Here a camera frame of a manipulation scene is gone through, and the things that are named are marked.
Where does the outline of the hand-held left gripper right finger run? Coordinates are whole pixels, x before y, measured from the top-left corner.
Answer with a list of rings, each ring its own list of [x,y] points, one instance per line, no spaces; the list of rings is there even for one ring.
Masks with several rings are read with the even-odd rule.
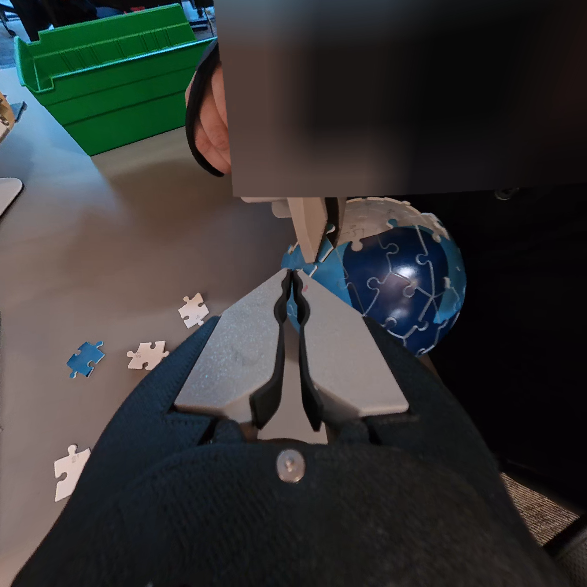
[[[299,321],[304,409],[313,428],[408,411],[362,315],[301,270],[292,285]]]

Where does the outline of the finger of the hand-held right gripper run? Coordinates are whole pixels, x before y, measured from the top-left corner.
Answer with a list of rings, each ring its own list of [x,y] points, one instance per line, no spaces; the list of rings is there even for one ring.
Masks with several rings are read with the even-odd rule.
[[[327,224],[324,237],[336,248],[343,228],[347,199],[345,197],[327,197],[325,206],[327,210]]]
[[[271,202],[275,216],[291,218],[305,262],[316,260],[328,219],[326,198],[242,197],[241,200],[247,203]]]

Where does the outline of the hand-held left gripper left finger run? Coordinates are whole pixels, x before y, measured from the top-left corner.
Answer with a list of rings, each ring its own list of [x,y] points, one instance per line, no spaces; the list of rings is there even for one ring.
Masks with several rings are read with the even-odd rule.
[[[175,406],[263,428],[277,411],[285,364],[291,271],[282,269],[230,306],[212,330]]]

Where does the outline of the colourful puzzle ball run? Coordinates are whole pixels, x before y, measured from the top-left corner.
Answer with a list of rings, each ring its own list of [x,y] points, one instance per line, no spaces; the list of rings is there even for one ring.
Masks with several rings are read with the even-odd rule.
[[[454,326],[466,293],[464,261],[445,226],[407,201],[354,198],[338,237],[334,246],[327,229],[314,262],[290,246],[281,268],[302,270],[414,356],[429,353]]]

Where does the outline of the scattered white puzzle pieces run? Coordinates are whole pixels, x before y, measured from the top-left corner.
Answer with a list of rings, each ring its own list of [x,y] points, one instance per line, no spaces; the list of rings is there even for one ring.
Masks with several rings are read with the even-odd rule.
[[[194,297],[184,297],[184,304],[179,308],[180,318],[187,328],[202,326],[209,309],[201,293]],[[128,369],[152,371],[161,361],[169,356],[165,349],[165,341],[141,342],[136,351],[128,351]],[[72,495],[77,481],[91,455],[91,449],[77,450],[77,444],[68,447],[68,454],[54,462],[54,476],[56,479],[55,502],[64,500]]]

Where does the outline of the blue flat puzzle piece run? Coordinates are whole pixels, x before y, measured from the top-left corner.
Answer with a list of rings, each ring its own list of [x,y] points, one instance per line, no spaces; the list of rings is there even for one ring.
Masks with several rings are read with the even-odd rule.
[[[69,377],[76,378],[81,374],[84,377],[89,377],[96,364],[104,358],[105,354],[100,350],[103,346],[103,341],[91,343],[85,341],[68,359],[66,365],[70,369]]]

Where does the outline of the person's right hand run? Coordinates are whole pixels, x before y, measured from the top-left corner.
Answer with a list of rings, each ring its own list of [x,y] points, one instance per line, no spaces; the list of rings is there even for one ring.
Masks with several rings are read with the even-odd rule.
[[[204,159],[223,174],[231,173],[228,119],[222,63],[204,86],[194,131],[195,146]]]

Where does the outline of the green plastic bin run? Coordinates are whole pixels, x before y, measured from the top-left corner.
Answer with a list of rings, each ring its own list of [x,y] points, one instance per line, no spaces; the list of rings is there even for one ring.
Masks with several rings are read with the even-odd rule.
[[[185,125],[185,91],[206,48],[179,4],[15,40],[20,84],[94,156]]]

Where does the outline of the grey rounded stand base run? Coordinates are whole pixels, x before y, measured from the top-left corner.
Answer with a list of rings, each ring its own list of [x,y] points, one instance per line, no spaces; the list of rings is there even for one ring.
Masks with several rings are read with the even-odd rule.
[[[11,203],[21,194],[24,184],[18,178],[0,178],[0,215],[2,216]]]

